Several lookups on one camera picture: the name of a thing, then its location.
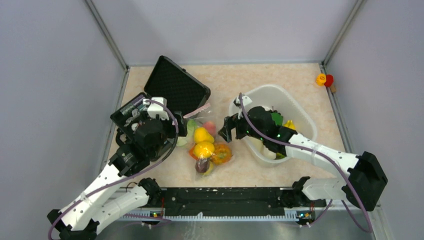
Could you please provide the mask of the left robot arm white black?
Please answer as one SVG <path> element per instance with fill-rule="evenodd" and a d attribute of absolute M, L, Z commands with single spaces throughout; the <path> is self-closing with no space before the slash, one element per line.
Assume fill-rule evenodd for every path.
<path fill-rule="evenodd" d="M 187 128 L 180 111 L 165 109 L 166 118 L 141 115 L 136 128 L 140 146 L 121 145 L 95 180 L 62 209 L 47 214 L 50 228 L 47 238 L 52 239 L 57 230 L 61 240 L 94 240 L 106 227 L 130 211 L 145 205 L 154 207 L 160 202 L 160 187 L 155 180 L 141 180 L 129 192 L 110 197 L 124 184 L 148 172 L 167 159 L 175 149 L 164 144 L 169 139 L 185 137 Z"/>

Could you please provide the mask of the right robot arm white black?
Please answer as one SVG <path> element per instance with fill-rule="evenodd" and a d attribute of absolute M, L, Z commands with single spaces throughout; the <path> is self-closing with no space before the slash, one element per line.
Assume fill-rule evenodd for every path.
<path fill-rule="evenodd" d="M 312 200 L 321 199 L 343 200 L 372 212 L 388 183 L 377 157 L 368 151 L 347 153 L 316 143 L 294 129 L 277 125 L 273 119 L 276 113 L 255 106 L 227 116 L 218 135 L 229 143 L 235 130 L 237 140 L 252 137 L 273 153 L 309 162 L 335 176 L 307 176 L 295 182 L 293 200 L 297 205 L 307 206 Z"/>

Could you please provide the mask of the yellow-green toy mango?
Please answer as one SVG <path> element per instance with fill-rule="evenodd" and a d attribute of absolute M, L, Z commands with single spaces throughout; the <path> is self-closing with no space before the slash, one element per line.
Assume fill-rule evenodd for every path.
<path fill-rule="evenodd" d="M 207 170 L 202 175 L 203 176 L 210 175 L 213 172 L 214 168 L 215 168 L 215 165 L 212 162 L 209 162 Z"/>

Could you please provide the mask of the white toy cauliflower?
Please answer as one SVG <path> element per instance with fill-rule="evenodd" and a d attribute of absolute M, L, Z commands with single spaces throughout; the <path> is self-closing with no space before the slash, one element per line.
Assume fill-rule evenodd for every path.
<path fill-rule="evenodd" d="M 198 128 L 198 123 L 194 119 L 189 119 L 186 123 L 186 136 L 179 136 L 177 138 L 176 146 L 177 147 L 187 147 L 190 148 L 194 142 L 194 133 Z"/>

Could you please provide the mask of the pink toy peach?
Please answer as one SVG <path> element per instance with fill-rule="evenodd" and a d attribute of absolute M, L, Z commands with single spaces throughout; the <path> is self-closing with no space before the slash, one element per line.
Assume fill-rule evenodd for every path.
<path fill-rule="evenodd" d="M 202 127 L 205 128 L 211 136 L 215 136 L 217 134 L 217 127 L 213 121 L 205 122 Z"/>

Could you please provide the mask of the clear pink-dotted zip bag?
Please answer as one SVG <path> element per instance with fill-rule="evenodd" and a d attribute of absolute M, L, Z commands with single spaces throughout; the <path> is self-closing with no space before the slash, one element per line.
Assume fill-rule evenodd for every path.
<path fill-rule="evenodd" d="M 210 103 L 183 117 L 187 134 L 177 139 L 176 146 L 185 150 L 195 180 L 208 178 L 233 161 L 230 144 L 218 135 L 215 112 Z"/>

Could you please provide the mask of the orange toy tangerine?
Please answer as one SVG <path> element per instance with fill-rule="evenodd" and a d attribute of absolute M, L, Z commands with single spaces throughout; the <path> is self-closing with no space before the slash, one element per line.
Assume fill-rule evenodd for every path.
<path fill-rule="evenodd" d="M 214 152 L 210 160 L 215 165 L 222 165 L 231 160 L 233 153 L 231 148 L 226 143 L 215 143 Z"/>

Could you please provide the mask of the white oval plastic basket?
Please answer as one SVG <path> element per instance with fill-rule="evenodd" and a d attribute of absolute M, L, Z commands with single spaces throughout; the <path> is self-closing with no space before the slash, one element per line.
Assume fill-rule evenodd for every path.
<path fill-rule="evenodd" d="M 245 109 L 249 114 L 249 119 L 263 134 L 269 137 L 278 135 L 277 129 L 283 127 L 283 125 L 277 126 L 271 117 L 272 112 L 278 112 L 283 116 L 283 124 L 292 120 L 298 133 L 310 140 L 316 140 L 318 136 L 316 124 L 283 87 L 265 84 L 244 93 L 244 95 L 252 100 L 252 103 Z M 290 159 L 281 152 L 271 153 L 265 145 L 260 144 L 253 137 L 246 136 L 242 141 L 246 143 L 255 160 L 261 166 L 275 167 Z"/>

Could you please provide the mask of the yellow toy lemon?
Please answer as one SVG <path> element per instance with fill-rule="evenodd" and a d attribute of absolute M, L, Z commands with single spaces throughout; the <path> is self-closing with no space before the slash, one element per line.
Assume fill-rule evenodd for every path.
<path fill-rule="evenodd" d="M 209 142 L 197 143 L 193 148 L 193 154 L 198 158 L 210 158 L 215 153 L 215 145 Z"/>

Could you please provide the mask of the dark purple toy fruit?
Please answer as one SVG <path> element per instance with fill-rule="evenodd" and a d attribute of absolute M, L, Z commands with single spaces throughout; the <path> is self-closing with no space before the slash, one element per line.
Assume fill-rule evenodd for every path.
<path fill-rule="evenodd" d="M 199 174 L 204 174 L 204 173 L 206 173 L 209 170 L 210 166 L 211 166 L 211 163 L 210 163 L 210 159 L 209 158 L 199 158 L 196 161 L 195 170 Z"/>

